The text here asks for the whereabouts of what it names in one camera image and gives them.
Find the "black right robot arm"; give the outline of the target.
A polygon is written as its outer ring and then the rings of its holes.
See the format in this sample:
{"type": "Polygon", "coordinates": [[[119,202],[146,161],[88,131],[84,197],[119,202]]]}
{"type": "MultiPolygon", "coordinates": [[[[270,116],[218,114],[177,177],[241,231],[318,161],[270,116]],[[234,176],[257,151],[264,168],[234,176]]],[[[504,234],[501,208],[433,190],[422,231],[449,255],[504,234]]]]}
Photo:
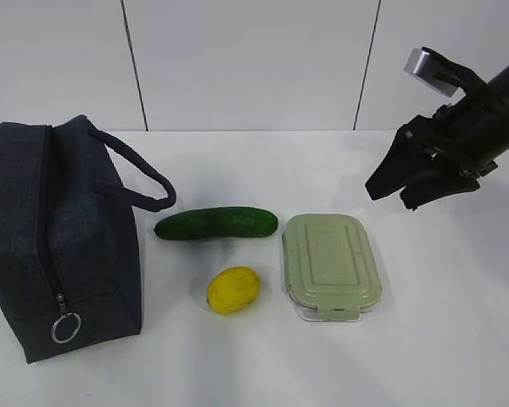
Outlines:
{"type": "Polygon", "coordinates": [[[447,97],[432,117],[402,125],[365,187],[372,200],[398,192],[407,209],[479,189],[509,149],[509,65],[491,81],[428,47],[411,51],[405,71],[447,97]]]}

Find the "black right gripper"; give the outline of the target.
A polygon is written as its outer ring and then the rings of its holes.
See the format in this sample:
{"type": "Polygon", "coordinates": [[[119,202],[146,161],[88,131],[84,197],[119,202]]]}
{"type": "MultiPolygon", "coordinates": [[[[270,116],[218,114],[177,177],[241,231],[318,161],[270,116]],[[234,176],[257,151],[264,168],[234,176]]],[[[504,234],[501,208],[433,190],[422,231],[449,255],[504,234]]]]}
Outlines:
{"type": "Polygon", "coordinates": [[[499,132],[496,112],[487,103],[446,104],[430,117],[418,115],[402,125],[381,164],[366,181],[371,199],[404,188],[407,209],[480,188],[475,178],[497,168],[493,146],[499,132]],[[428,161],[458,173],[428,171],[428,161]]]}

